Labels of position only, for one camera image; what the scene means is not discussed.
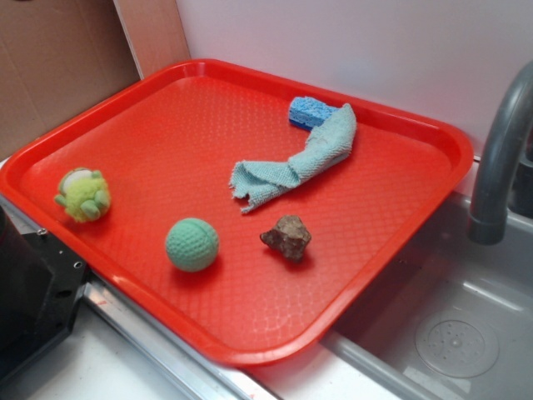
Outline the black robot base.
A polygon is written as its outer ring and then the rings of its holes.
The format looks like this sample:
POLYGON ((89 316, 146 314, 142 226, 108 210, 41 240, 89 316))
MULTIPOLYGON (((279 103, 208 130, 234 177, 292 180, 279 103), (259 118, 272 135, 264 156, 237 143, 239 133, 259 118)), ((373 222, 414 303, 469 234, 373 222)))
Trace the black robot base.
POLYGON ((45 229, 21 233, 1 211, 1 383, 70 335, 87 263, 45 229))

